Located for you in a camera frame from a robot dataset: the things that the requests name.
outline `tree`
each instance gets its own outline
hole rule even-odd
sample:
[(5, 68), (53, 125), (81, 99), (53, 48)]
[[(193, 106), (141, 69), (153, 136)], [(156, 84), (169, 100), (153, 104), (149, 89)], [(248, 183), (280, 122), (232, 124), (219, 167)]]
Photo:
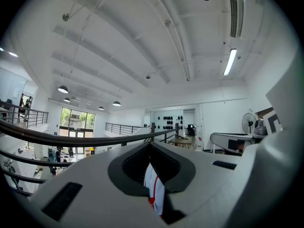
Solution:
[(86, 121), (86, 113), (85, 112), (82, 112), (79, 116), (79, 120), (81, 122), (85, 122)]
[(71, 110), (62, 108), (61, 117), (60, 117), (60, 125), (66, 126), (66, 122), (69, 119), (71, 114)]
[(86, 128), (92, 129), (94, 126), (95, 114), (87, 114), (86, 118)]

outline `fluorescent light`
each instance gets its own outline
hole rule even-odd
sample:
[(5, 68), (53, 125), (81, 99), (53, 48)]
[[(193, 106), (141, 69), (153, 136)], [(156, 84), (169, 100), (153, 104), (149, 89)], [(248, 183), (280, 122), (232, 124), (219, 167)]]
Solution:
[(232, 67), (232, 64), (234, 62), (234, 59), (236, 58), (236, 55), (237, 55), (237, 51), (236, 49), (231, 49), (230, 50), (230, 56), (229, 56), (229, 60), (228, 60), (228, 63), (227, 63), (227, 66), (226, 66), (226, 69), (225, 69), (225, 72), (224, 72), (224, 76), (227, 76), (230, 72), (230, 69)]
[(9, 53), (10, 53), (12, 56), (14, 56), (14, 57), (18, 57), (17, 54), (15, 54), (15, 53), (12, 53), (12, 52), (10, 52), (10, 51), (9, 51)]

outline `electric fan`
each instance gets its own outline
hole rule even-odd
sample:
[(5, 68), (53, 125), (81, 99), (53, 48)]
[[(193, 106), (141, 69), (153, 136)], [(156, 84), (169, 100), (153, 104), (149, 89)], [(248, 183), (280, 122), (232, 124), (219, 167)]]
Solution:
[(253, 124), (256, 122), (256, 117), (251, 113), (246, 113), (242, 119), (242, 127), (245, 133), (251, 133)]

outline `doorway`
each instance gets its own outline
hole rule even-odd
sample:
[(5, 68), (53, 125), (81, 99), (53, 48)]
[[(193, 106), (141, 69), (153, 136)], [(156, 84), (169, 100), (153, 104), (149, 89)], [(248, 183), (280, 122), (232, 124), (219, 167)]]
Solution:
[[(69, 137), (75, 137), (75, 138), (84, 138), (85, 132), (79, 132), (79, 131), (69, 131)], [(84, 147), (73, 147), (73, 152), (75, 154), (84, 154), (85, 148)]]

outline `red and white object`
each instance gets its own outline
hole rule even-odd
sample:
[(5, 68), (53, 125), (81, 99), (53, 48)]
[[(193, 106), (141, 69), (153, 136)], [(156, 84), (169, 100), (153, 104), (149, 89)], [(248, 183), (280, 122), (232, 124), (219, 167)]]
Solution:
[(203, 139), (198, 137), (196, 141), (196, 151), (203, 151)]
[(155, 212), (161, 216), (165, 195), (165, 186), (158, 178), (151, 164), (149, 164), (147, 168), (144, 185), (149, 189), (149, 202), (151, 206), (154, 208)]

